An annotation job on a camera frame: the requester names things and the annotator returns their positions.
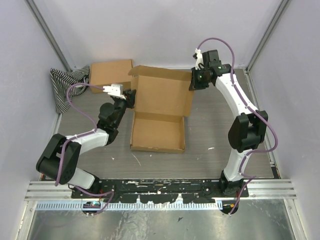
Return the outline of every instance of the box lid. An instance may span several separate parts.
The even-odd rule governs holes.
[[[90,83],[93,85],[110,85],[130,82],[132,77],[127,72],[132,68],[132,60],[97,62],[91,64]]]
[[[150,66],[135,66],[128,75],[135,76],[136,112],[189,116],[194,91],[189,91],[192,73]]]

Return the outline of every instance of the cardboard box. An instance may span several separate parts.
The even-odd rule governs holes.
[[[99,87],[110,86],[111,84],[122,84],[123,89],[131,87],[132,77],[128,72],[132,69],[132,60],[119,60],[109,62],[97,62],[91,64],[90,84]],[[103,91],[95,87],[90,87],[93,93]]]
[[[131,149],[183,153],[184,116],[191,112],[194,91],[189,91],[192,74],[187,71],[136,66],[131,89],[136,89]]]

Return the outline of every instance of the gray floor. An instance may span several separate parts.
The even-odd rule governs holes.
[[[236,70],[244,92],[250,96],[242,69]],[[73,103],[98,120],[103,103],[113,102],[107,94],[93,94],[87,89],[73,99]],[[227,165],[231,147],[228,131],[234,121],[222,94],[212,85],[196,91],[190,117],[185,119],[186,150],[183,154],[130,150],[133,112],[128,110],[120,124],[116,140],[109,146],[82,154],[78,167],[100,178],[219,178]],[[59,133],[74,135],[93,129],[86,117],[73,108],[63,114]],[[267,154],[250,157],[247,175],[272,178]]]
[[[243,200],[219,210],[36,211],[28,240],[294,240],[283,200]]]

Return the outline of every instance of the scratch on table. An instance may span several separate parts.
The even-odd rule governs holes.
[[[131,153],[131,154],[132,154],[132,156],[134,156],[135,160],[138,162],[138,164],[139,164],[139,165],[140,165],[140,167],[141,167],[141,164],[140,164],[140,162],[139,162],[138,158],[137,158],[133,153]]]

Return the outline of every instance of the black and white striped fabric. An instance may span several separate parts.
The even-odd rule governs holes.
[[[53,85],[55,98],[55,111],[58,114],[65,113],[70,104],[67,101],[68,88],[77,83],[89,83],[89,66],[75,71],[60,71],[54,68],[50,69],[51,82]],[[76,86],[70,90],[70,99],[72,97],[82,94],[87,89],[87,86]]]

